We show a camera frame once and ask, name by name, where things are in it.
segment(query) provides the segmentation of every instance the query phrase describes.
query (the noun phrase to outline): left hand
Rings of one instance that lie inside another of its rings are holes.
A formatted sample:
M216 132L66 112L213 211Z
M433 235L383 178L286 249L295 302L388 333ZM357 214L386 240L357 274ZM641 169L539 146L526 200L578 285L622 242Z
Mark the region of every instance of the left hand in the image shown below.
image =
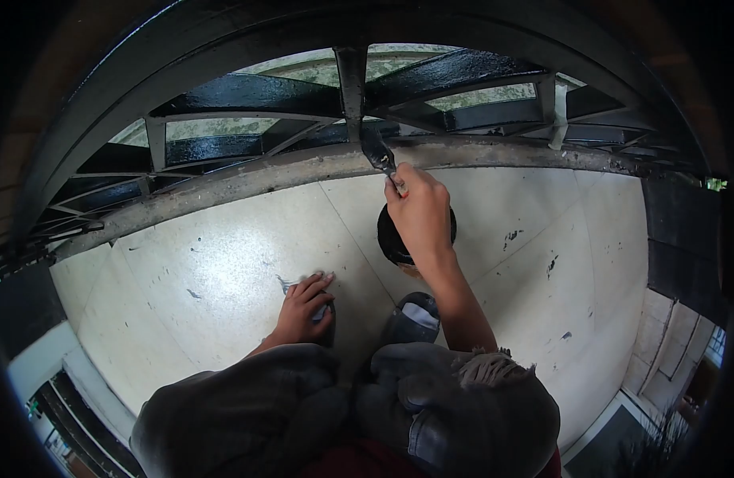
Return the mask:
M334 274L323 277L318 272L299 284L291 285L285 294L277 326L266 340L281 345L314 342L318 339L333 321L333 313L330 308L325 308L319 323L314 323L311 319L325 304L334 300L332 294L320 294L334 278Z

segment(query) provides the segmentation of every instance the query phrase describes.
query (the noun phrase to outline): gray jeans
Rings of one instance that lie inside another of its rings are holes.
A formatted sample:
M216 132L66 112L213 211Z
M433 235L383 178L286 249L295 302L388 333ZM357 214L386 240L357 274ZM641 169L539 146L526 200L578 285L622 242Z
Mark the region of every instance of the gray jeans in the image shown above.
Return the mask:
M394 322L409 337L406 326ZM502 349L391 343L350 392L339 364L297 343L162 387L133 426L133 454L148 478L291 476L351 426L430 476L532 478L555 451L558 406Z

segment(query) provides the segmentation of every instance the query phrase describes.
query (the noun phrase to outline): hand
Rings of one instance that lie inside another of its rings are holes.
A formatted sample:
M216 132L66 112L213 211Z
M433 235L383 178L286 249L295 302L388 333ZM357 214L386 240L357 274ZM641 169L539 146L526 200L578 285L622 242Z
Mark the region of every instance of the hand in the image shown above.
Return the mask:
M281 345L313 342L319 338L333 321L333 313L330 308L325 308L319 323L314 323L311 319L327 302L334 299L332 294L320 294L334 277L333 274L328 274L323 278L322 273L318 272L300 284L291 285L285 294L277 326L266 340L274 345Z
M409 163L399 164L394 180L404 183L409 195L400 197L391 180L386 178L385 199L389 215L418 271L428 280L440 263L449 263L449 259L457 263L449 238L449 192L429 173Z

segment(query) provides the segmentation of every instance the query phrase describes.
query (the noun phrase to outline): paint brush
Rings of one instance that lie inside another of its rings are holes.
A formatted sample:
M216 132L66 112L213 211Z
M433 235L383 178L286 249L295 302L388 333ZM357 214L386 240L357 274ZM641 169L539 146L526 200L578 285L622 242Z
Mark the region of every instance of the paint brush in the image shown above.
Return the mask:
M362 153L367 157L369 163L375 169L380 169L394 183L399 196L407 197L410 192L407 185L397 183L393 177L396 172L396 163L394 162L394 152L385 144L380 131L369 127L362 126L359 139L362 142Z

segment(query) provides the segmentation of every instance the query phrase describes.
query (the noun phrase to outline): tiled floor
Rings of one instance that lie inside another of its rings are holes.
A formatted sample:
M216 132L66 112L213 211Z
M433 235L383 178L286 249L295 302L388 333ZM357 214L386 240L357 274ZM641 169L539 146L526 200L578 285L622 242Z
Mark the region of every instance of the tiled floor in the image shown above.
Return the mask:
M586 171L433 171L455 249L498 342L561 407L559 446L620 387L646 286L640 182ZM334 271L343 376L405 294L427 290L378 247L380 175L298 186L158 224L52 268L80 342L138 413L158 387L227 367L275 325L281 281Z

